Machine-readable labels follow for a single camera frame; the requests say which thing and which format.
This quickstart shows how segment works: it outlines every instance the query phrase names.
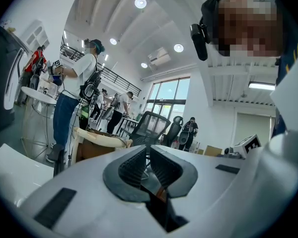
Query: ceiling light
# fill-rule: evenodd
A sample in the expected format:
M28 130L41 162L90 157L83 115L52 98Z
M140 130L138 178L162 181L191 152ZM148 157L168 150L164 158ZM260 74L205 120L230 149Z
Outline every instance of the ceiling light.
M110 41L110 43L112 45L116 45L117 44L117 41L114 38L111 38L109 41Z
M146 5L147 5L146 0L135 0L135 6L139 9L145 8Z
M249 82L248 87L249 88L256 88L256 89L263 89L263 90L270 90L270 91L275 90L275 85L274 84L261 83L261 82Z
M174 45L174 50L180 53L183 51L183 46L181 44L176 44Z

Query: person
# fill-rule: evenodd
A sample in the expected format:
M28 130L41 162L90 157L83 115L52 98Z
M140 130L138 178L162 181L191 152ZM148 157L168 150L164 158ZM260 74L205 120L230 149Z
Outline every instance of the person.
M37 50L34 52L34 54L32 55L32 57L30 58L30 60L28 61L28 63L25 65L25 67L23 68L22 72L22 79L21 79L21 86L26 86L29 87L30 86L30 81L31 81L31 77L33 76L33 72L32 72L32 66L40 59L43 57L43 63L46 64L46 59L43 56L43 51L45 50L45 46L42 45L41 47L38 47ZM25 100L22 102L22 104L26 104L26 100L27 100L28 96L26 96ZM23 99L23 92L20 91L20 94L16 100L16 102L14 102L16 105L21 106L21 101Z
M106 95L107 95L107 91L105 89L102 89L101 93L97 96L94 110L91 113L89 119L97 120L98 116L100 115L100 109L104 101L104 96Z
M126 112L126 116L129 116L128 112L128 99L133 97L132 92L124 93L118 96L118 104L114 108L113 115L111 117L111 120L109 121L107 125L107 133L113 134L115 126L119 123L121 120L121 117L123 117L123 113Z
M97 56L103 51L105 48L100 40L89 41L85 44L85 55L73 65L73 68L62 66L56 68L56 74L62 74L63 83L59 88L60 95L54 110L54 140L64 148L68 140L72 114L80 103L80 86L95 72Z
M185 146L184 151L188 152L192 145L193 138L197 136L198 131L199 131L198 125L195 122L195 118L191 117L190 120L185 125L183 125L182 130L183 131L187 130L189 132L189 137L185 144L179 145L179 150L183 150L183 148Z
M201 7L211 43L223 56L232 50L253 57L278 58L278 85L298 58L298 26L279 0L207 0ZM273 136L285 132L276 111Z

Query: black mesh chair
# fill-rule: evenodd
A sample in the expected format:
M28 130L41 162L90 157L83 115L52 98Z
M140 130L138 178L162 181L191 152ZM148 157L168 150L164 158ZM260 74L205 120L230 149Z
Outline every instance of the black mesh chair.
M133 132L130 133L124 128L120 128L120 132L123 131L129 135L129 139L133 141L132 146L153 145L170 123L167 118L146 111Z
M179 134L182 128L182 125L183 125L183 118L180 116L175 117L173 119L173 123L171 124L168 134L163 138L163 141L161 144L164 146L170 147L173 140Z

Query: railing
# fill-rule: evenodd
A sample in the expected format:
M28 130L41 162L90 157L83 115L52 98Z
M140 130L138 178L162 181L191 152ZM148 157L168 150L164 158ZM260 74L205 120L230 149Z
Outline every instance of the railing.
M65 45L63 41L62 41L60 53L73 61L77 61L84 56L83 53ZM125 89L126 91L133 92L135 96L139 96L141 90L137 86L134 86L132 83L128 82L127 80L123 79L121 76L112 72L107 67L102 66L100 63L97 63L97 69L102 70L102 73L101 73L102 78L106 78L107 80L117 84L118 86Z

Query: window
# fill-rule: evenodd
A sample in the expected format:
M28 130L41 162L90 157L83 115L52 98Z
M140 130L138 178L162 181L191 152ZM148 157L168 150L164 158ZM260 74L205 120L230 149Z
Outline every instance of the window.
M188 95L190 78L156 83L152 86L145 111L159 114L173 122L176 116L183 116Z

